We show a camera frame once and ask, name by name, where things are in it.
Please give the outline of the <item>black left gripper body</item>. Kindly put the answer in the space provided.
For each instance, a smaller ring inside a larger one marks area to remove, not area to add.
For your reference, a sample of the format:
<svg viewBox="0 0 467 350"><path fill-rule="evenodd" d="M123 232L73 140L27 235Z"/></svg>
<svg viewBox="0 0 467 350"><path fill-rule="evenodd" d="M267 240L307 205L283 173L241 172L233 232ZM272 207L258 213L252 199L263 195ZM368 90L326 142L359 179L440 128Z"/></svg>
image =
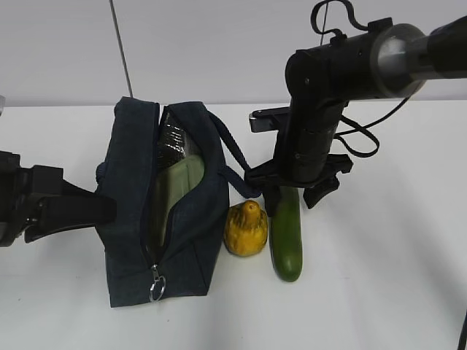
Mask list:
<svg viewBox="0 0 467 350"><path fill-rule="evenodd" d="M63 169L20 166L20 155L1 152L1 246L24 235L27 219L60 219Z"/></svg>

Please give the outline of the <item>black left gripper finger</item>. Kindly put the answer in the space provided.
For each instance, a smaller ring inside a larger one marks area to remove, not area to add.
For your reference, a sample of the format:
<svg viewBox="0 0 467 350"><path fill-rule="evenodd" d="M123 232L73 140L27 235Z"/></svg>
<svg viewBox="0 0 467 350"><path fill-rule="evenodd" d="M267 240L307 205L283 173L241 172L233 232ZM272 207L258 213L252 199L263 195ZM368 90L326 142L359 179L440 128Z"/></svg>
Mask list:
<svg viewBox="0 0 467 350"><path fill-rule="evenodd" d="M115 220L116 201L62 181L60 223L67 227L90 227Z"/></svg>
<svg viewBox="0 0 467 350"><path fill-rule="evenodd" d="M92 220L71 219L27 219L24 223L24 240L27 244L56 233L95 227Z"/></svg>

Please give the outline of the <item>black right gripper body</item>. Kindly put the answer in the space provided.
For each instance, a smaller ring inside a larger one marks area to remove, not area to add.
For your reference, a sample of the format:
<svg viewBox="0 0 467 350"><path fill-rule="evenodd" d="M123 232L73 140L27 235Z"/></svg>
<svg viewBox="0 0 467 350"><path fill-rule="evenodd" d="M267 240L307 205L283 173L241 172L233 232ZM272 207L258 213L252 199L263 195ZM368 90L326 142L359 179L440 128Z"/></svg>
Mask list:
<svg viewBox="0 0 467 350"><path fill-rule="evenodd" d="M277 132L273 158L249 170L247 182L255 187L311 188L352 165L347 156L330 155L331 144L347 101L316 105L290 103L286 126Z"/></svg>

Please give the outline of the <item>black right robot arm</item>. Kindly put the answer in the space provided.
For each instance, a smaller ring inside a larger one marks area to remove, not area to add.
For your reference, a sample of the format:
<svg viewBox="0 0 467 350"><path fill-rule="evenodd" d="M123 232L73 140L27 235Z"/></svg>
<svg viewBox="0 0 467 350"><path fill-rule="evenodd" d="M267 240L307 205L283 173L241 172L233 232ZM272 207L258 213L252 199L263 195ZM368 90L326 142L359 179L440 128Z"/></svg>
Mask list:
<svg viewBox="0 0 467 350"><path fill-rule="evenodd" d="M326 45L296 51L287 61L290 105L250 114L255 133L276 131L271 160L247 172L247 182L263 192L266 213L274 216L282 187L304 190L314 207L339 187L355 151L333 155L343 111L357 100L414 95L428 80L466 77L466 19L424 34L417 27L384 18L359 36L341 32Z"/></svg>

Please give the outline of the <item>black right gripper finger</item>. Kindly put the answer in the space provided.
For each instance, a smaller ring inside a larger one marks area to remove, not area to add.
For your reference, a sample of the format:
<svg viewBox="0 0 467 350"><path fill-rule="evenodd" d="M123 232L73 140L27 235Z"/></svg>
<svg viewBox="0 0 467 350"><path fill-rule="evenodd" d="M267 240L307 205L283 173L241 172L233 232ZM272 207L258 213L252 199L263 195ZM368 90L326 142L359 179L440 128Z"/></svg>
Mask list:
<svg viewBox="0 0 467 350"><path fill-rule="evenodd" d="M325 196L339 188L339 180L336 175L328 177L314 187L304 190L303 198L308 209L313 209Z"/></svg>
<svg viewBox="0 0 467 350"><path fill-rule="evenodd" d="M274 217L278 205L282 200L282 194L279 186L267 186L263 189L263 198L265 202L265 209L268 217Z"/></svg>

